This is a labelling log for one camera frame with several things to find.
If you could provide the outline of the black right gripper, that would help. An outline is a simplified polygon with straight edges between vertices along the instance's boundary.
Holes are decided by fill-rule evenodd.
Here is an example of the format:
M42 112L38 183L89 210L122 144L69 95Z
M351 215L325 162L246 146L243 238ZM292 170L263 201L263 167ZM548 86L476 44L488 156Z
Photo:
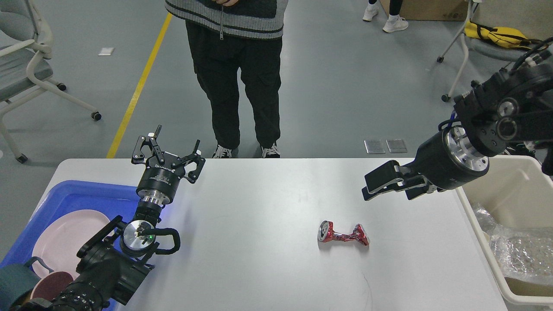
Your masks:
M405 166L387 161L365 175L365 201L389 192L404 191L413 200L434 191L452 190L480 178L489 171L489 158L470 143L462 126L444 129L417 150Z

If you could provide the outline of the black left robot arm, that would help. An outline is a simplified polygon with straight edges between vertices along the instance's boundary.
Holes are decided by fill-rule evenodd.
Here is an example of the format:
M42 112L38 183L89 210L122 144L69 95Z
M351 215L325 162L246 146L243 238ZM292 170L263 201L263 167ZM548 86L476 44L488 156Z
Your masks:
M126 305L154 269L148 260L171 255L181 248L174 228L159 228L163 208L172 203L180 181L194 184L206 162L197 140L186 156L162 150L157 142L162 126L139 136L131 163L144 165L137 185L140 200L131 221L118 215L92 236L76 253L78 276L51 299L31 298L11 311L102 311L110 299Z

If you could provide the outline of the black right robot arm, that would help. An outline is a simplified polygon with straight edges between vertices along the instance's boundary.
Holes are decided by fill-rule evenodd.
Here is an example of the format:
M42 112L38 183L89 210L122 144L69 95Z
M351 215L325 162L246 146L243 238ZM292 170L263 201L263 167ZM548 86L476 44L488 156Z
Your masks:
M434 191L456 189L489 171L490 157L508 144L533 142L547 149L542 172L552 175L551 38L524 53L510 70L454 98L456 116L421 144L406 165L387 161L365 175L366 201L392 191L409 200Z

